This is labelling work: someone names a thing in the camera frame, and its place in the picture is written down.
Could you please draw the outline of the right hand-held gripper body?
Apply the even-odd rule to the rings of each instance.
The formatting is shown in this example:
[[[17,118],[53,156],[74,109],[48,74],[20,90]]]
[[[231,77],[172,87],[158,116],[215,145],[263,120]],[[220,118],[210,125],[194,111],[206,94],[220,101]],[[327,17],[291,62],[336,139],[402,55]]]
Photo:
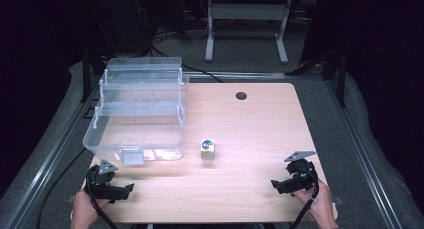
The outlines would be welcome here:
[[[292,176],[293,183],[285,186],[297,187],[298,190],[309,190],[317,181],[318,176],[315,166],[306,157],[315,155],[315,151],[296,151],[285,159],[286,167]]]

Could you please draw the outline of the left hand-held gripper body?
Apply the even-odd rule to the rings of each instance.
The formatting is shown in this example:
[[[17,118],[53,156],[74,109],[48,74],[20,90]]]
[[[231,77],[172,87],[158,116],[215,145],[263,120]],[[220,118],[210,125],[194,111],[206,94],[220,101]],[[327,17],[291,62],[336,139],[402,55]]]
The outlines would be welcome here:
[[[99,164],[92,166],[86,175],[84,190],[96,199],[117,199],[116,190],[110,184],[115,176],[117,167],[109,161],[102,159]]]

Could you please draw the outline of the clear plastic tiered storage box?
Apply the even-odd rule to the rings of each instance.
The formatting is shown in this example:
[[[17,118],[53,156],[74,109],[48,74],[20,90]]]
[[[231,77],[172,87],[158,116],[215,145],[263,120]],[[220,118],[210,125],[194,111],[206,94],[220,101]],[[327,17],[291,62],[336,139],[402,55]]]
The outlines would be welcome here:
[[[111,59],[83,145],[124,165],[182,158],[188,84],[179,57]]]

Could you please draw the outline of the small white printed cube box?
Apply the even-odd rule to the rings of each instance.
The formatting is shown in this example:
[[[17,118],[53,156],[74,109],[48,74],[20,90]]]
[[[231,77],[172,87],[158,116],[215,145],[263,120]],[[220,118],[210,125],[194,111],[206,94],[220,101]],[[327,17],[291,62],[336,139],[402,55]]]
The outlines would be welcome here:
[[[203,139],[200,146],[202,160],[213,160],[215,158],[215,141],[213,139]]]

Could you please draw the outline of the person's left hand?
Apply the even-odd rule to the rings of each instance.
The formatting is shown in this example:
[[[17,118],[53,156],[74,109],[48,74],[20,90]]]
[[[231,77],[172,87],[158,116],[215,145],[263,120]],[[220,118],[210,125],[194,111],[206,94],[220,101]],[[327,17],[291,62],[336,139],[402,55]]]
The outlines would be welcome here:
[[[84,190],[78,191],[73,203],[71,229],[91,229],[98,218],[91,197]]]

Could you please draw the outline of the person's right hand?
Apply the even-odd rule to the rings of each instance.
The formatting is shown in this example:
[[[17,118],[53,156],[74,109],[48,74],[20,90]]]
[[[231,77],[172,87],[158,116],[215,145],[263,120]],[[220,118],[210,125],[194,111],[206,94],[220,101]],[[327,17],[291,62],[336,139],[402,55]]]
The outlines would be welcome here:
[[[309,206],[308,212],[315,220],[319,229],[338,229],[335,220],[332,194],[327,184],[319,180],[317,182],[318,194]]]

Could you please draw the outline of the black slanted brace bar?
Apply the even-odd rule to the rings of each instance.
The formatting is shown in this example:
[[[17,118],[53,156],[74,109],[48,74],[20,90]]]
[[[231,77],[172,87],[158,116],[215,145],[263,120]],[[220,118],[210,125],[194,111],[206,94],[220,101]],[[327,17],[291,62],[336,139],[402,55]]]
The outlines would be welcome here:
[[[307,70],[311,69],[316,64],[329,59],[334,53],[335,53],[334,50],[330,50],[330,51],[324,53],[323,55],[319,56],[318,58],[310,60],[310,61],[302,64],[298,68],[295,68],[293,71],[286,73],[286,76],[298,76],[298,75],[306,72]]]

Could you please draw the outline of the aluminium floor rail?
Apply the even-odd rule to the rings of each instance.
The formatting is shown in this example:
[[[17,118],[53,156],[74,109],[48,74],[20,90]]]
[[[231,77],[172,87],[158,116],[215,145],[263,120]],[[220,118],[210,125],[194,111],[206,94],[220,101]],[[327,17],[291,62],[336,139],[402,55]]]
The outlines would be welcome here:
[[[68,91],[40,142],[0,200],[0,229],[23,229],[67,152],[84,113],[98,88],[80,86]]]
[[[387,196],[387,193],[379,176],[376,173],[374,166],[371,163],[371,160],[365,150],[363,142],[359,137],[359,134],[347,109],[339,102],[335,83],[333,81],[325,81],[324,84],[330,93],[330,97],[332,98],[332,101],[335,104],[335,107],[340,114],[345,127],[347,128],[351,140],[353,141],[353,151],[356,156],[356,161],[358,162],[361,171],[364,174],[365,180],[387,229],[403,229],[399,217]]]
[[[239,72],[185,72],[190,78],[218,78],[220,80],[223,79],[252,79],[252,80],[260,80],[260,79],[284,79],[286,76],[284,73],[239,73]]]

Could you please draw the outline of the black upright post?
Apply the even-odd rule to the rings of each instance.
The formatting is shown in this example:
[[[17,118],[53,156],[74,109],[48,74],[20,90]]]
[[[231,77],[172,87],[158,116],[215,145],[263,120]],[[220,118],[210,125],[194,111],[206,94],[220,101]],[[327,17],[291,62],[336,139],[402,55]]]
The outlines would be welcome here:
[[[82,56],[83,56],[82,58],[83,94],[82,94],[81,102],[85,102],[91,93],[90,63],[89,63],[89,53],[87,48],[84,50]]]
[[[345,78],[346,78],[346,57],[340,55],[340,66],[337,73],[337,91],[336,97],[341,107],[345,107]]]

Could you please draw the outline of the white metal table frame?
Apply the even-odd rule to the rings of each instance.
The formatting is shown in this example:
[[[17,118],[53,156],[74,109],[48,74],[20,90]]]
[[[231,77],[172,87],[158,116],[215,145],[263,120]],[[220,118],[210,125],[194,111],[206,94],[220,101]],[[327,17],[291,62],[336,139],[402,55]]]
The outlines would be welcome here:
[[[284,35],[291,11],[292,0],[284,4],[225,4],[208,0],[207,4],[207,43],[205,61],[211,62],[214,53],[214,20],[260,20],[279,21],[278,32],[274,35],[280,62],[288,63],[288,56],[284,45]]]

